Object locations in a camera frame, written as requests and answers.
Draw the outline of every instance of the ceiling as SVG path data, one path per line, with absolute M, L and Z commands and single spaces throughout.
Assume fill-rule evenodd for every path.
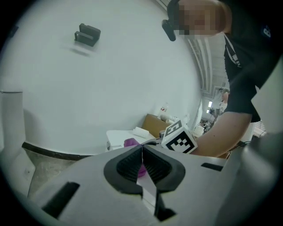
M 170 0 L 156 0 L 164 9 Z M 203 40 L 189 40 L 199 69 L 201 90 L 204 98 L 213 99 L 221 87 L 229 88 L 224 64 L 224 34 Z

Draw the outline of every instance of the neck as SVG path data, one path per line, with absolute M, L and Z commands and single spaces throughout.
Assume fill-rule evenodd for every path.
M 223 32 L 226 34 L 231 33 L 231 27 L 232 27 L 232 12 L 231 9 L 228 5 L 226 5 L 223 2 L 220 2 L 220 5 L 222 6 L 222 9 L 224 11 L 224 16 L 225 16 L 225 27 Z

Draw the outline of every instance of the purple object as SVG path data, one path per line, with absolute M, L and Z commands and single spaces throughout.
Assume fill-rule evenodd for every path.
M 124 141 L 124 147 L 128 147 L 128 146 L 133 146 L 133 145 L 139 145 L 140 143 L 138 141 L 136 141 L 135 138 L 129 138 L 126 139 Z M 140 170 L 138 171 L 138 177 L 142 177 L 146 174 L 146 168 L 145 166 L 142 164 Z

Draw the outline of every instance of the black t-shirt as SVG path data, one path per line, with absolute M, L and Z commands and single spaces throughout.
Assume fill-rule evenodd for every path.
M 269 13 L 242 5 L 237 0 L 221 0 L 232 11 L 231 34 L 225 34 L 225 68 L 230 85 L 225 112 L 252 114 L 252 122 L 260 117 L 251 103 L 272 73 L 281 54 L 274 20 Z

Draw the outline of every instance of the white cube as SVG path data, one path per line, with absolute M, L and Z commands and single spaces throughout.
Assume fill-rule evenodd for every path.
M 197 143 L 192 133 L 180 120 L 166 128 L 161 146 L 189 154 L 197 148 Z

